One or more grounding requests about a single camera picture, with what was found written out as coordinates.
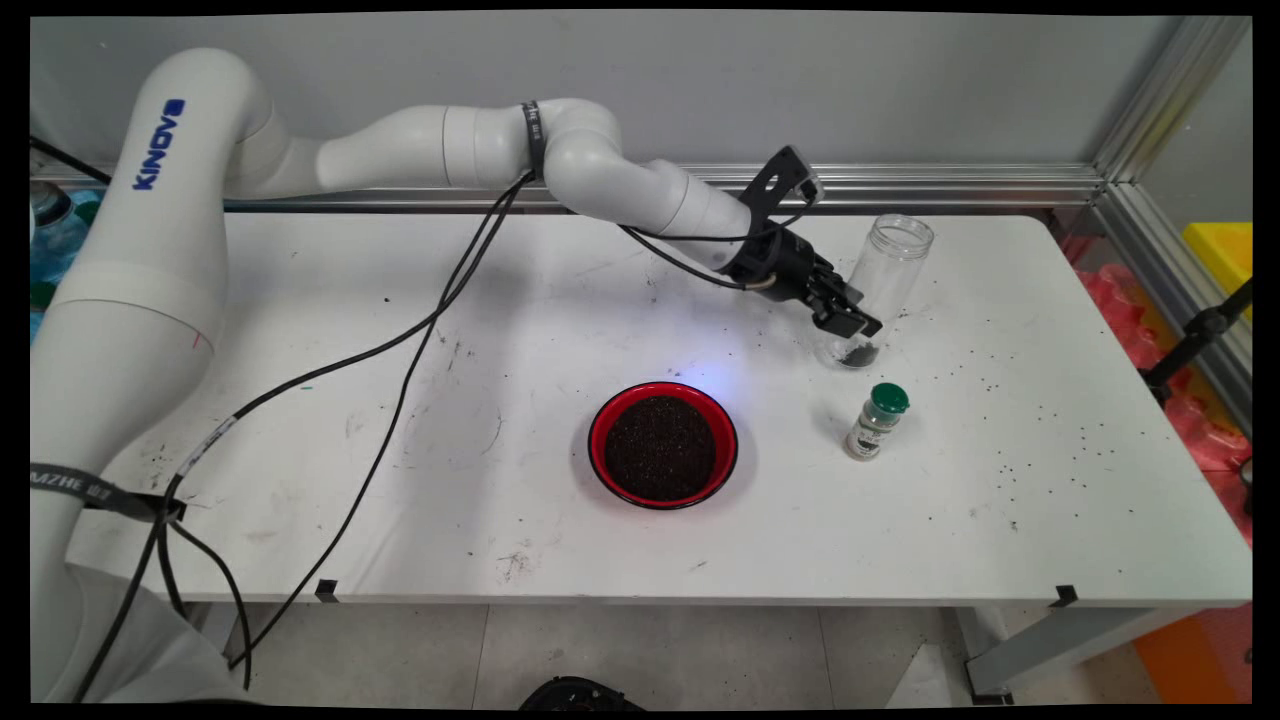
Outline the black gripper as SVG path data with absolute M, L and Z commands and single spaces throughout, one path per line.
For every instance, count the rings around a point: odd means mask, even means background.
M 806 240 L 777 222 L 764 222 L 742 241 L 722 273 L 773 301 L 810 305 L 814 327 L 828 334 L 870 338 L 883 328 L 881 320 L 858 307 L 863 292 L 851 287 Z

